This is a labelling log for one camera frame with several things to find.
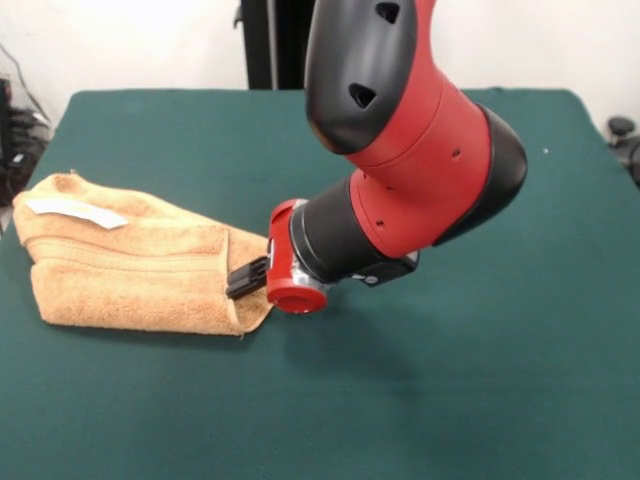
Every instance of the green table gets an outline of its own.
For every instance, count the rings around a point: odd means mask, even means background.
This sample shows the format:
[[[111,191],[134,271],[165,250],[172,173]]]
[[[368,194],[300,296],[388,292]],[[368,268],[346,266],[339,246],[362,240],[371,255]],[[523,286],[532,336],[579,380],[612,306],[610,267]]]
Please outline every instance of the green table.
[[[0,242],[0,478],[640,478],[640,198],[574,95],[471,91],[520,133],[520,196],[236,338],[55,328]],[[76,169],[266,233],[350,171],[300,92],[73,97],[35,172]]]

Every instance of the white tag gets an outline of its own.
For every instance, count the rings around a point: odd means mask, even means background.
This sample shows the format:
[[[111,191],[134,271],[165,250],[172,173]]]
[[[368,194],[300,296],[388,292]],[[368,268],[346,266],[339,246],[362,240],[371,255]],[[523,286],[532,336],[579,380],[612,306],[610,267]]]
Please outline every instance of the white tag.
[[[129,222],[126,218],[111,210],[99,208],[89,203],[66,198],[33,198],[25,202],[34,213],[58,213],[69,217],[89,220],[102,228],[111,230],[122,227]]]

